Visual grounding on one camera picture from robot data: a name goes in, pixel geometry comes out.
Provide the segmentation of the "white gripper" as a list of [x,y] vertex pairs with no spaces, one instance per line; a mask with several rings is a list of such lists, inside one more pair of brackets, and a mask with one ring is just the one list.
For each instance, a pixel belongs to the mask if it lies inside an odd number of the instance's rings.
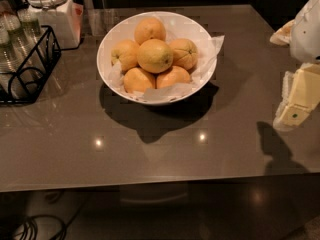
[[273,121],[276,130],[289,131],[299,127],[320,103],[320,0],[308,0],[294,21],[271,35],[270,42],[290,44],[291,56],[303,63],[295,72],[285,72],[282,101]]

